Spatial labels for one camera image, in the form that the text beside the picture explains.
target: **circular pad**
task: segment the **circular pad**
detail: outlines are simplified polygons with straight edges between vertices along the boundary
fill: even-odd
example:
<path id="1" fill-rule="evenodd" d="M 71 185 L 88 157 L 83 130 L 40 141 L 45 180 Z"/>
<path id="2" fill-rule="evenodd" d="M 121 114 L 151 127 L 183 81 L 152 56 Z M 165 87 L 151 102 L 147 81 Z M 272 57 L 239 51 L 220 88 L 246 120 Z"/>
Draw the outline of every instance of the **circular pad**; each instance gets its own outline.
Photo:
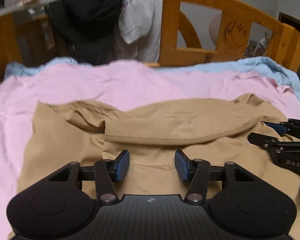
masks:
<path id="1" fill-rule="evenodd" d="M 16 195 L 7 217 L 15 233 L 51 239 L 80 230 L 93 211 L 93 200 L 84 192 L 66 182 L 49 182 Z"/>
<path id="2" fill-rule="evenodd" d="M 297 210 L 282 192 L 220 191 L 210 201 L 213 218 L 225 229 L 241 236 L 272 237 L 290 230 Z"/>

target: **hanging clothes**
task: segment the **hanging clothes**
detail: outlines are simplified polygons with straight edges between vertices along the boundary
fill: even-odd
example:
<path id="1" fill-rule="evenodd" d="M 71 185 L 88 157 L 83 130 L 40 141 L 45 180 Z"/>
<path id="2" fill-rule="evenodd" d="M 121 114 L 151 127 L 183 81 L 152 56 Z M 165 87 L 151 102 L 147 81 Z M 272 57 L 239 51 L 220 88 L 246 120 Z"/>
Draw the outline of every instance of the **hanging clothes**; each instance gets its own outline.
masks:
<path id="1" fill-rule="evenodd" d="M 115 59 L 113 31 L 123 0 L 57 0 L 48 11 L 54 27 L 79 63 L 101 65 Z"/>
<path id="2" fill-rule="evenodd" d="M 158 62 L 161 18 L 162 0 L 124 0 L 114 29 L 117 59 Z"/>

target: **tan jacket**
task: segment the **tan jacket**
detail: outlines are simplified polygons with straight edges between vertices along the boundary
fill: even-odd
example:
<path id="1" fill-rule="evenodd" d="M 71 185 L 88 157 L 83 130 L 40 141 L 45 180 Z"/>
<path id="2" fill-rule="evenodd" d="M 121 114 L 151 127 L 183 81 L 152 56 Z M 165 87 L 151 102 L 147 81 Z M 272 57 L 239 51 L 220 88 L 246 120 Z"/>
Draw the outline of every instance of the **tan jacket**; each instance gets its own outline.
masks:
<path id="1" fill-rule="evenodd" d="M 174 165 L 177 149 L 190 158 L 223 166 L 233 161 L 292 198 L 298 208 L 290 231 L 300 240 L 300 176 L 275 166 L 268 152 L 250 144 L 250 132 L 280 137 L 260 121 L 286 121 L 284 115 L 255 95 L 234 101 L 188 99 L 157 103 L 128 112 L 95 101 L 61 106 L 39 103 L 34 115 L 34 134 L 26 148 L 18 191 L 71 161 L 82 166 L 114 159 L 124 149 L 130 152 L 130 167 L 121 184 L 122 194 L 181 194 L 184 185 Z M 93 182 L 83 190 L 95 197 Z M 221 190 L 209 184 L 207 198 Z"/>

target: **white shirt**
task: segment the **white shirt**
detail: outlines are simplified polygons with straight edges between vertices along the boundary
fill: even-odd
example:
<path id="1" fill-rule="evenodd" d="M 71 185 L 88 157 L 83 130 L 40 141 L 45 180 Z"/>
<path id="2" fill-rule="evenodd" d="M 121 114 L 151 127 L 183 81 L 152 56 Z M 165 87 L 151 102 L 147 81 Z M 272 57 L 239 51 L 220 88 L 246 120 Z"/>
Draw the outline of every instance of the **white shirt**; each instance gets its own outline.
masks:
<path id="1" fill-rule="evenodd" d="M 162 0 L 124 0 L 118 26 L 114 30 L 117 59 L 158 62 Z"/>

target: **wooden bed frame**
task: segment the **wooden bed frame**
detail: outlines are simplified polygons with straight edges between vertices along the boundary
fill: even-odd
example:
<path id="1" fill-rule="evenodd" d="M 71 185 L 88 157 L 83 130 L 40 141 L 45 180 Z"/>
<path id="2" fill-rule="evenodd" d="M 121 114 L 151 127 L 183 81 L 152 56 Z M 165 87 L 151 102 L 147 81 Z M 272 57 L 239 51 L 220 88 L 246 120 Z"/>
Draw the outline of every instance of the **wooden bed frame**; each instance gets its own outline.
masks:
<path id="1" fill-rule="evenodd" d="M 216 50 L 202 49 L 194 27 L 180 11 L 181 2 L 222 10 Z M 42 24 L 48 21 L 46 16 L 15 26 L 12 13 L 0 17 L 0 82 L 8 62 L 24 63 L 18 48 L 18 36 L 28 35 L 31 32 L 37 32 L 42 36 Z M 297 72 L 300 67 L 300 33 L 295 28 L 238 0 L 163 0 L 159 63 L 147 63 L 147 65 L 188 66 L 241 59 L 244 57 L 253 22 L 272 30 L 266 56 Z M 178 30 L 187 48 L 177 48 Z M 55 46 L 45 48 L 43 60 L 47 62 L 57 53 L 58 48 Z"/>

